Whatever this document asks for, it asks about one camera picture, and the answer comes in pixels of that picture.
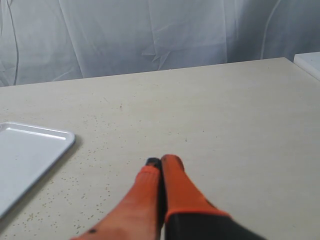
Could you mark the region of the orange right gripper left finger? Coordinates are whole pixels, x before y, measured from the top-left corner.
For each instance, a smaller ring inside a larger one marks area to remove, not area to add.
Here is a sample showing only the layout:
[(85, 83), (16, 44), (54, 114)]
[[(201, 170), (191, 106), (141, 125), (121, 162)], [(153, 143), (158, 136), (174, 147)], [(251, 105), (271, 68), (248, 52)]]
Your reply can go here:
[(117, 206), (75, 240), (159, 240), (162, 230), (162, 165), (148, 158)]

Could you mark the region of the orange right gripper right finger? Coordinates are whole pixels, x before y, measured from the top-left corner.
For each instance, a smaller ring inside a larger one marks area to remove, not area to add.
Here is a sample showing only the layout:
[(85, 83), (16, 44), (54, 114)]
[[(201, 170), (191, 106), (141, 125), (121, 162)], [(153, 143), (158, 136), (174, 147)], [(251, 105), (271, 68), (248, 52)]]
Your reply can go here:
[(261, 240), (211, 204), (173, 154), (161, 158), (166, 194), (165, 239), (167, 240)]

